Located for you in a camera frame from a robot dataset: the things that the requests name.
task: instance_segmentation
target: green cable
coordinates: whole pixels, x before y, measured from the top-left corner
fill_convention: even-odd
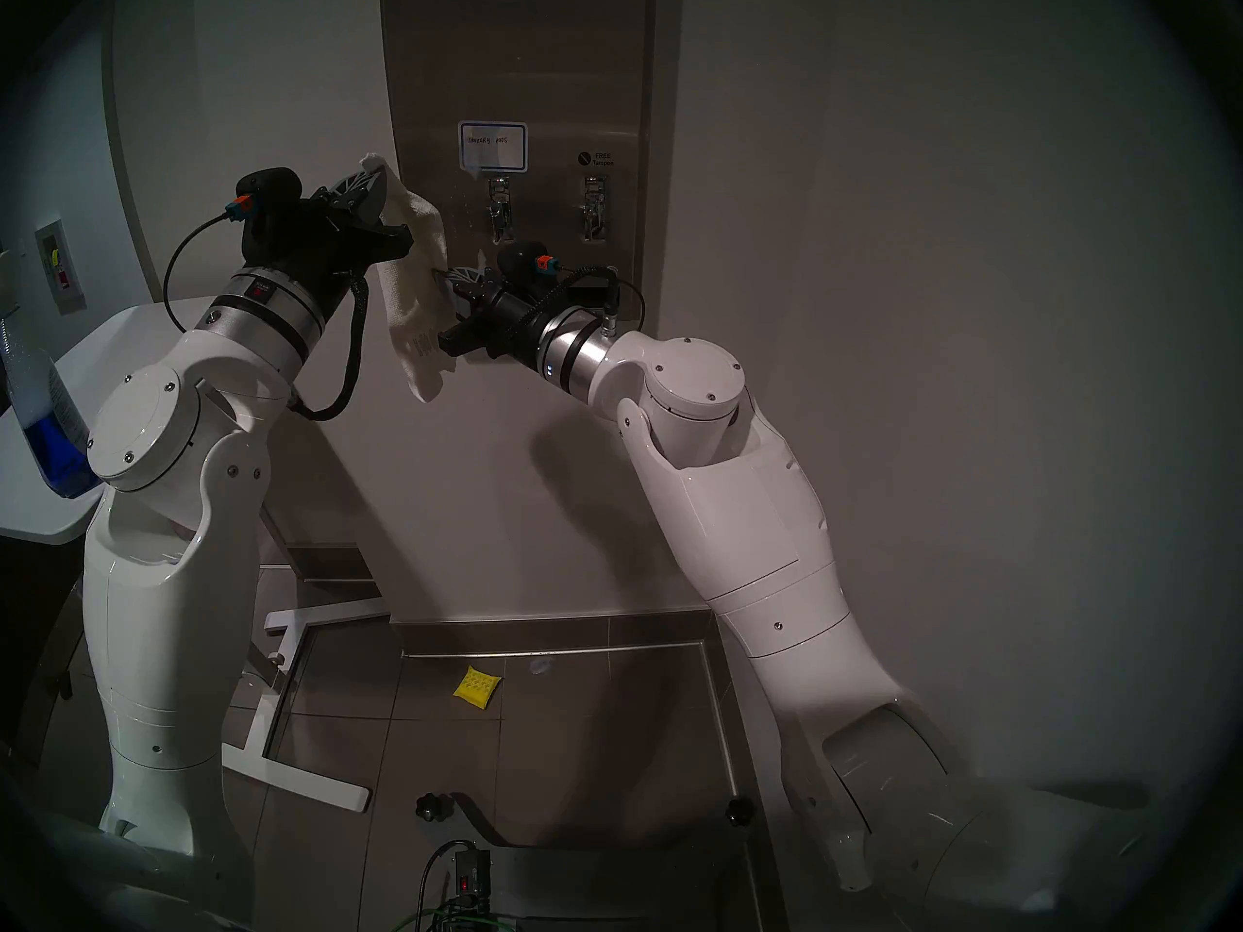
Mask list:
[[[405,918],[403,918],[403,920],[401,920],[400,922],[398,922],[398,923],[397,923],[395,926],[393,926],[393,932],[400,932],[400,930],[405,928],[405,927],[406,927],[408,925],[410,925],[410,923],[411,923],[411,922],[413,922],[414,920],[416,920],[416,918],[423,918],[424,916],[434,916],[434,915],[435,915],[435,913],[436,913],[438,911],[439,911],[439,910],[435,910],[435,908],[424,908],[424,910],[423,910],[421,912],[419,912],[418,915],[413,915],[413,916],[406,916],[406,917],[405,917]]]
[[[405,928],[416,918],[423,918],[424,916],[443,916],[445,918],[452,918],[455,922],[475,922],[481,926],[496,926],[497,928],[506,928],[508,930],[508,932],[518,932],[515,926],[511,926],[507,922],[497,922],[495,918],[484,918],[482,916],[464,916],[464,915],[450,916],[449,912],[443,908],[424,908],[416,916],[406,916],[395,926],[393,926],[392,932],[400,932],[400,930]]]

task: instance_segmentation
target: towel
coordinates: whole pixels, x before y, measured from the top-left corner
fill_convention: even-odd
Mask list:
[[[454,326],[454,309],[436,282],[434,270],[447,270],[445,226],[440,211],[410,193],[384,157],[368,153],[365,170],[384,167],[388,193],[380,219],[385,226],[410,227],[414,245],[400,260],[375,265],[389,340],[405,370],[410,393],[426,404],[444,386],[443,370],[452,372],[455,359],[436,345],[436,334]]]

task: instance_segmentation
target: metal lever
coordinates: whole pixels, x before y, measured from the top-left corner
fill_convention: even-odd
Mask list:
[[[604,193],[607,176],[583,178],[583,242],[604,241]]]
[[[508,176],[488,178],[487,217],[492,224],[493,244],[513,239],[513,206],[510,204]]]

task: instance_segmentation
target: metal frame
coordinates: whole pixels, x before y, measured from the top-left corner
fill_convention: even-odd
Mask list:
[[[260,509],[260,516],[276,547],[286,555],[286,559],[290,559],[288,547],[277,531],[266,505]],[[301,579],[292,560],[290,570]],[[265,656],[259,646],[251,642],[246,659],[255,669],[256,676],[267,687],[260,695],[259,705],[255,707],[255,717],[251,720],[250,732],[246,734],[246,744],[241,748],[232,744],[220,746],[220,761],[224,767],[247,778],[254,778],[256,782],[313,798],[316,802],[324,802],[347,811],[365,810],[372,794],[369,788],[282,764],[275,758],[268,758],[267,749],[272,744],[272,732],[276,729],[285,695],[290,690],[290,677],[297,664],[298,651],[302,650],[303,639],[310,629],[321,624],[341,624],[388,616],[389,613],[382,598],[268,613],[264,619],[264,629],[268,633],[283,630],[285,635],[281,637],[276,654],[271,657]]]

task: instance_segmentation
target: white stand leg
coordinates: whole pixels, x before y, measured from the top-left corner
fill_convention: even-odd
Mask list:
[[[225,768],[276,785],[276,788],[283,788],[286,792],[326,802],[349,811],[362,811],[367,808],[367,800],[370,798],[369,789],[352,785],[348,782],[338,782],[336,778],[303,772],[301,768],[281,764],[267,757],[272,729],[276,727],[276,716],[281,712],[285,692],[290,687],[290,674],[307,629],[319,624],[360,621],[365,618],[388,618],[383,599],[368,598],[362,601],[326,604],[319,608],[293,608],[288,611],[272,611],[264,619],[264,628],[268,631],[285,629],[281,646],[276,651],[280,674],[275,687],[265,690],[259,698],[245,747],[220,746],[220,758]]]

